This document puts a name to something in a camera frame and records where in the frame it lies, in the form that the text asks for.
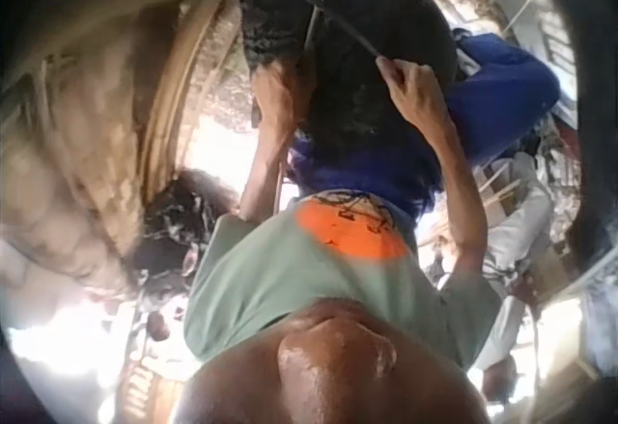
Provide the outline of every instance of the orange circle print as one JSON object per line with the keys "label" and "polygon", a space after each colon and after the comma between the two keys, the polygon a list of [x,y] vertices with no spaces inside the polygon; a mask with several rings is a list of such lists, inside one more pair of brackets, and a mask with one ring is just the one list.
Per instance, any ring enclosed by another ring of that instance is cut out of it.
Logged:
{"label": "orange circle print", "polygon": [[316,240],[349,257],[387,260],[408,252],[404,239],[369,199],[348,207],[313,198],[301,203],[295,216]]}

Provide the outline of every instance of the black wire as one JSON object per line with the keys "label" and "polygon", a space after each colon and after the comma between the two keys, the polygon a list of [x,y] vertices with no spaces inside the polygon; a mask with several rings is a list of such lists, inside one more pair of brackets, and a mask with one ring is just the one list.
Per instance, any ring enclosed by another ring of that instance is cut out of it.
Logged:
{"label": "black wire", "polygon": [[371,44],[354,26],[349,23],[345,18],[332,11],[321,0],[305,0],[314,7],[317,7],[322,11],[324,15],[337,23],[346,33],[348,33],[353,39],[355,39],[360,45],[362,45],[367,51],[375,58],[380,56],[380,53],[376,50],[373,44]]}

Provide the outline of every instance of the skin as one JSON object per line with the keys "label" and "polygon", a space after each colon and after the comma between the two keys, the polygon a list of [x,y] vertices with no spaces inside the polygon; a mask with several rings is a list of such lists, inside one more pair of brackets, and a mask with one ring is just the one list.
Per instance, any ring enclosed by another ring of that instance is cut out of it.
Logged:
{"label": "skin", "polygon": [[[455,270],[480,272],[487,221],[434,74],[409,62],[377,64],[393,102],[440,161],[459,252]],[[275,62],[256,71],[253,87],[263,119],[239,216],[260,223],[272,215],[279,163],[315,83],[302,67]],[[320,298],[205,364],[187,383],[176,422],[489,421],[453,363],[360,303]]]}
{"label": "skin", "polygon": [[508,355],[483,372],[483,395],[489,402],[506,403],[518,379],[518,368],[512,355]]}

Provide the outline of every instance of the finger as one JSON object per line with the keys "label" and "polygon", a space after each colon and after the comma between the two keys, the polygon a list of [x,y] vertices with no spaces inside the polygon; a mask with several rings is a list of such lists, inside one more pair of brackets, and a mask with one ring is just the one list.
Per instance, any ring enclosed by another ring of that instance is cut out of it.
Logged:
{"label": "finger", "polygon": [[379,56],[376,59],[376,65],[388,88],[390,90],[401,90],[404,78],[395,64],[386,57]]}

